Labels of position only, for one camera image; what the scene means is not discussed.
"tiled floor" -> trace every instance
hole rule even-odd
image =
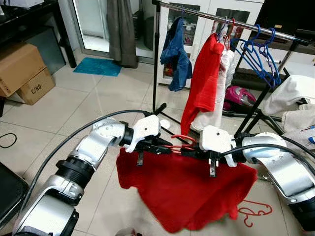
[[[85,55],[77,53],[76,56],[80,61]],[[56,72],[56,87],[33,106],[10,101],[5,104],[4,115],[0,118],[0,134],[13,132],[18,140],[11,148],[0,150],[0,161],[28,182],[32,180],[46,155],[67,135],[88,121],[112,111],[152,108],[151,65],[140,63],[137,69],[123,68],[118,77],[77,74],[72,71],[66,65]],[[188,95],[188,90],[174,93],[167,87],[158,87],[157,105],[167,102],[165,112],[180,120]],[[139,118],[141,116],[137,114],[117,117],[130,124],[134,124]],[[233,134],[241,122],[240,118],[223,118],[222,128]],[[180,127],[172,123],[170,130],[179,133]],[[264,131],[270,131],[270,128],[259,123],[252,132]],[[87,132],[86,130],[77,135],[58,151],[42,174],[38,187],[57,170],[57,160],[66,159],[79,138]],[[164,131],[162,137],[170,140]],[[105,160],[85,189],[85,195],[77,207],[80,217],[73,235],[110,236],[124,227],[134,227],[149,236],[170,235],[143,204],[136,189],[125,190],[119,186],[116,171],[118,152],[118,147],[109,149]],[[273,211],[266,215],[250,216],[246,223],[253,223],[252,227],[246,226],[246,215],[240,214],[237,221],[224,218],[198,232],[183,230],[176,235],[295,236],[300,233],[297,222],[287,206],[279,201],[269,183],[258,180],[246,199],[261,203],[251,203],[257,211],[262,210],[259,207],[264,209],[267,206]],[[12,223],[8,224],[0,235],[10,231],[11,227]]]

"curtain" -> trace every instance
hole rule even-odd
[[[107,0],[109,56],[124,67],[136,68],[135,37],[130,0]]]

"cardboard box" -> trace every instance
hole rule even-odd
[[[32,44],[13,44],[0,51],[0,96],[8,97],[46,67]]]
[[[13,95],[8,97],[8,99],[33,105],[54,86],[55,82],[49,70],[45,68],[20,87]]]

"blue mat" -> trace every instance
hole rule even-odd
[[[84,58],[74,69],[76,73],[86,73],[93,75],[118,76],[122,67],[115,64],[113,60]]]

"white cabinet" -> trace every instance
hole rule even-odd
[[[234,17],[237,21],[242,21],[253,25],[255,24],[264,0],[165,0],[163,2],[172,3],[179,6],[183,5],[183,7],[210,13],[213,15],[223,17],[226,16],[229,19]],[[158,58],[160,58],[163,50],[168,25],[175,17],[178,17],[181,14],[181,12],[176,12],[165,7],[161,8]],[[192,40],[188,40],[189,43],[186,42],[184,44],[184,49],[190,58],[193,68],[203,44],[212,33],[212,28],[215,22],[210,19],[205,19],[189,14],[183,14],[183,17],[186,19],[186,23],[188,25],[188,27],[186,26],[185,30],[185,38],[189,39],[189,35],[192,35]],[[219,31],[221,26],[222,24],[220,23],[215,31]],[[244,40],[249,38],[250,33],[250,30],[242,28],[238,28],[236,31],[237,37],[241,37]],[[237,62],[239,58],[240,56],[236,54],[234,61]],[[158,83],[170,84],[172,81],[172,71],[168,69],[168,66],[161,65],[160,62],[157,64]],[[187,80],[186,87],[190,87],[190,79]]]

